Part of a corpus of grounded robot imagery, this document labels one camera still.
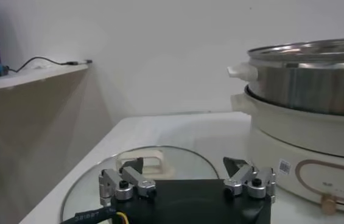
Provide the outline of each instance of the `white wall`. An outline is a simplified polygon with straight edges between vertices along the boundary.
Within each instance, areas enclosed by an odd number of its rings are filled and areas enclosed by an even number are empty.
[[[342,37],[343,0],[0,0],[4,61],[92,58],[114,123],[228,111],[247,49]]]

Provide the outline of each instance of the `black base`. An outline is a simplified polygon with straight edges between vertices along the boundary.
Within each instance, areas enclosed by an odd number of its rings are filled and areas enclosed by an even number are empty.
[[[130,224],[270,224],[270,197],[251,198],[246,189],[228,199],[223,180],[157,180],[154,200],[112,200],[117,211],[127,214]],[[114,218],[113,223],[122,223]]]

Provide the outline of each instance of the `pot lid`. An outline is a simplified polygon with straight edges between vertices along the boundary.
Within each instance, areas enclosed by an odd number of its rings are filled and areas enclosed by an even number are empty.
[[[144,158],[143,175],[159,180],[218,179],[214,166],[204,157],[188,149],[172,146],[150,146],[133,149],[105,159],[86,171],[70,188],[61,207],[61,220],[76,212],[101,208],[99,174],[103,169],[117,169],[138,157]]]
[[[295,62],[344,62],[344,39],[283,44],[252,49],[253,59]]]

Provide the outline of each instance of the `glass lid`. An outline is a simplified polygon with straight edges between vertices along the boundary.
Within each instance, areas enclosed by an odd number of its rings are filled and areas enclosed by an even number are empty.
[[[76,212],[101,208],[99,174],[103,169],[117,169],[126,161],[144,158],[143,175],[154,180],[218,179],[214,166],[188,149],[172,146],[150,146],[133,149],[105,159],[86,171],[70,188],[61,207],[61,220]]]

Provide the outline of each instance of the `pot handle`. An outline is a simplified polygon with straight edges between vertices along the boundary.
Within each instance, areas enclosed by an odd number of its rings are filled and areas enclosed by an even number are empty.
[[[243,112],[251,116],[257,113],[256,105],[244,93],[232,95],[230,100],[233,111]]]
[[[231,78],[239,78],[246,82],[254,82],[258,78],[257,68],[249,65],[247,62],[242,62],[237,66],[227,67],[227,72]]]

